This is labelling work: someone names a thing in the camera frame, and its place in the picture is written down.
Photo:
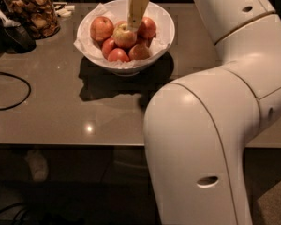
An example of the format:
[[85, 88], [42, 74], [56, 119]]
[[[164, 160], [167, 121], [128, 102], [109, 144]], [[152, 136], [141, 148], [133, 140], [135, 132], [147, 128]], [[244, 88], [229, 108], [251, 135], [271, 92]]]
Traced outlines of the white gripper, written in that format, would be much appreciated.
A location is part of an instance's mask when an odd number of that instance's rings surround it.
[[150, 0], [128, 0], [128, 29], [137, 32]]

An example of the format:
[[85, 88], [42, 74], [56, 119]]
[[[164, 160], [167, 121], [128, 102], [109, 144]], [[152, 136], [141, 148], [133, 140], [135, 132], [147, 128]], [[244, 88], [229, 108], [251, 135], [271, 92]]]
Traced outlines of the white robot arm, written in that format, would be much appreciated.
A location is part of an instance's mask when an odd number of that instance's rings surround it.
[[144, 116], [163, 225], [252, 225], [247, 143], [281, 116], [281, 20], [268, 0], [194, 0], [218, 67], [174, 80]]

